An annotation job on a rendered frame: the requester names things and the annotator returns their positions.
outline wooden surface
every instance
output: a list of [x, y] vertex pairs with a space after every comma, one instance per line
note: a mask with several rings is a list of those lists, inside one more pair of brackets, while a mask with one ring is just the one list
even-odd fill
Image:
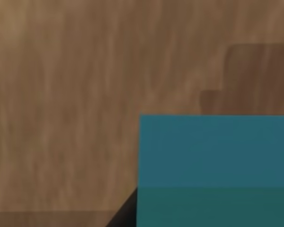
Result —
[[234, 113], [200, 92], [261, 71], [266, 47], [249, 44], [271, 43], [284, 0], [0, 0], [0, 211], [118, 209], [139, 114]]

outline blue box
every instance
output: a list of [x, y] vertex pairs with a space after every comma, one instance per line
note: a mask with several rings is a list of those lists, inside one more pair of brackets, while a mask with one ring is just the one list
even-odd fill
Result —
[[138, 227], [284, 227], [284, 116], [140, 118]]

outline blue rectangle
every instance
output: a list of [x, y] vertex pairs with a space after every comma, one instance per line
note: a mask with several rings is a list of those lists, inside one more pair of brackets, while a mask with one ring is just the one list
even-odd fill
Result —
[[284, 226], [284, 116], [145, 115], [139, 146], [139, 227]]

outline wood grain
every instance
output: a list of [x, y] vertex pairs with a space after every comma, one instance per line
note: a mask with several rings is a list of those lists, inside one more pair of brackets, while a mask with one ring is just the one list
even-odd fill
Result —
[[284, 0], [1, 0], [0, 211], [118, 209], [139, 115], [200, 114], [229, 48], [270, 43]]

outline brown background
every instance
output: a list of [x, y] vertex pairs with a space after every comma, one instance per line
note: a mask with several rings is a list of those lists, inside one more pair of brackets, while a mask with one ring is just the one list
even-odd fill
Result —
[[0, 0], [0, 211], [117, 210], [139, 114], [240, 114], [200, 92], [259, 43], [284, 43], [284, 0]]

